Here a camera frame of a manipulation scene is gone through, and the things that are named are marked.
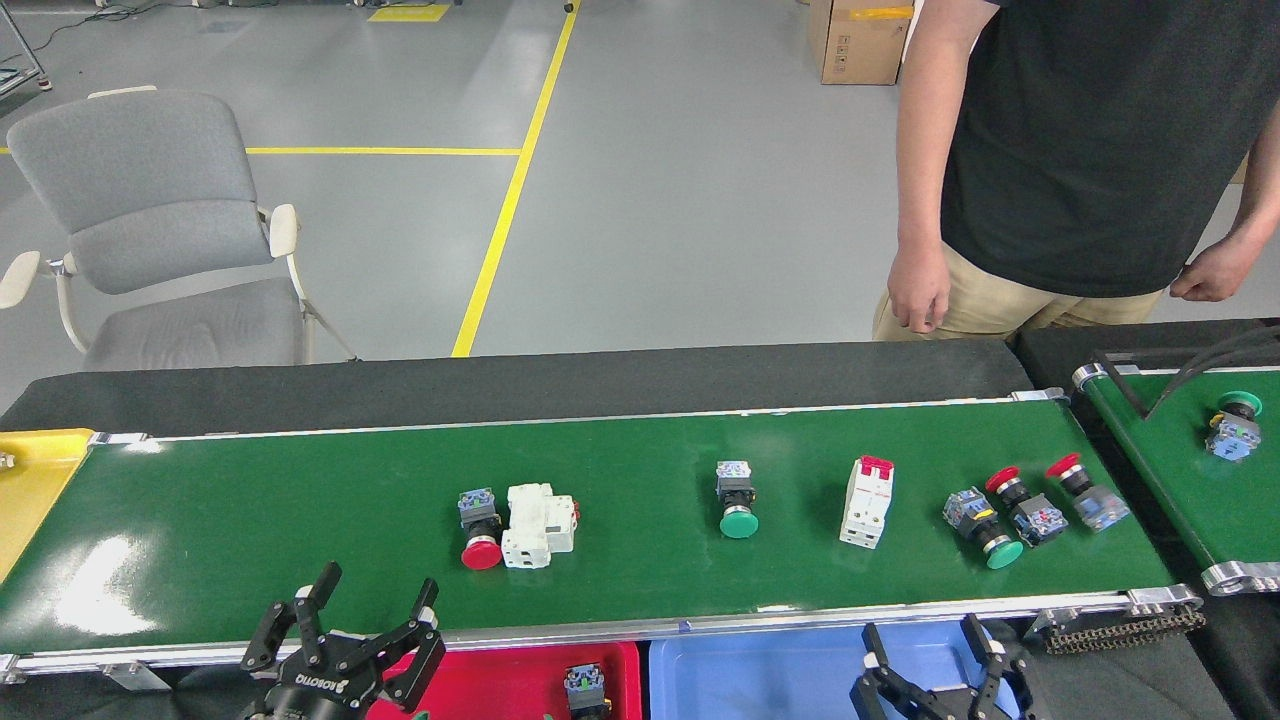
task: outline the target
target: khaki pants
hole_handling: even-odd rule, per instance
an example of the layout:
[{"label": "khaki pants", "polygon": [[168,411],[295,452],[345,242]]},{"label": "khaki pants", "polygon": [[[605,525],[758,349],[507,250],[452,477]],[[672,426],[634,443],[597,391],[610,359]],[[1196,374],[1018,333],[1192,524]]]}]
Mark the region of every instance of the khaki pants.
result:
[{"label": "khaki pants", "polygon": [[872,340],[952,340],[997,337],[1044,327],[1121,325],[1147,319],[1164,291],[1133,297],[1073,297],[1006,281],[978,269],[959,252],[942,246],[951,272],[950,309],[932,333],[913,333],[899,325],[881,295]]}]

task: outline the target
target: hand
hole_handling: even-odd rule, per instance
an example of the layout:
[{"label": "hand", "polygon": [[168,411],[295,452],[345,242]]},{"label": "hand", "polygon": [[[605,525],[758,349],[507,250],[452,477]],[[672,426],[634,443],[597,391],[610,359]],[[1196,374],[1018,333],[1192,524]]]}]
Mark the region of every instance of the hand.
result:
[{"label": "hand", "polygon": [[1240,290],[1263,243],[1231,233],[1215,242],[1183,268],[1169,295],[1197,302],[1226,300]]},{"label": "hand", "polygon": [[942,241],[924,247],[899,246],[888,272],[888,300],[901,327],[931,333],[947,315],[951,275],[942,255]]}]

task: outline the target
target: yellow bin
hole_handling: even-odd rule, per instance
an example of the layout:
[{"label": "yellow bin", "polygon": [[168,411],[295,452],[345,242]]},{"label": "yellow bin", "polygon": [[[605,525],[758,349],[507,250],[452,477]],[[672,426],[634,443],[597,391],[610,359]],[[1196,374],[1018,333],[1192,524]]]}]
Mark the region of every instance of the yellow bin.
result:
[{"label": "yellow bin", "polygon": [[13,468],[0,469],[0,583],[88,455],[92,436],[86,429],[0,433],[0,452],[14,457]]}]

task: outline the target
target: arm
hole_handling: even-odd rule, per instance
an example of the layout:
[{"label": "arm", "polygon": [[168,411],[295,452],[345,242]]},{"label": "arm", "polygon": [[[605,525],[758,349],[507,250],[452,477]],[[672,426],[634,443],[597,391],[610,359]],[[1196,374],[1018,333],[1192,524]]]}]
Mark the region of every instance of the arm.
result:
[{"label": "arm", "polygon": [[893,316],[932,332],[947,314],[942,174],[951,151],[969,50],[998,8],[986,0],[928,0],[902,65],[897,113],[897,255],[888,273]]},{"label": "arm", "polygon": [[1280,225],[1280,102],[1253,142],[1240,191],[1240,209],[1226,237],[1183,268],[1169,295],[1183,300],[1226,300],[1240,290],[1249,268]]}]

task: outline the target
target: plastic bin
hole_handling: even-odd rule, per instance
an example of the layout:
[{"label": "plastic bin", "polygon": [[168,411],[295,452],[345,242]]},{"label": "plastic bin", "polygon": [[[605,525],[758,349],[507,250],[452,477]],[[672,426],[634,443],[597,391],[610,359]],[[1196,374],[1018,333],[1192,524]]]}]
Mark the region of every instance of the plastic bin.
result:
[{"label": "plastic bin", "polygon": [[[890,664],[922,688],[980,678],[960,623],[877,624]],[[850,720],[849,691],[863,674],[861,626],[654,641],[652,720]],[[997,705],[1016,717],[1001,683]],[[888,717],[902,717],[881,701]]]},{"label": "plastic bin", "polygon": [[[387,675],[408,667],[402,659]],[[384,701],[370,708],[371,720],[404,720],[430,712],[431,720],[568,720],[564,671],[599,662],[611,720],[643,720],[640,653],[635,643],[567,644],[515,650],[447,651],[422,702],[401,712]]]},{"label": "plastic bin", "polygon": [[79,428],[0,433],[0,452],[17,459],[14,468],[0,470],[0,582],[88,455],[92,436]]}]

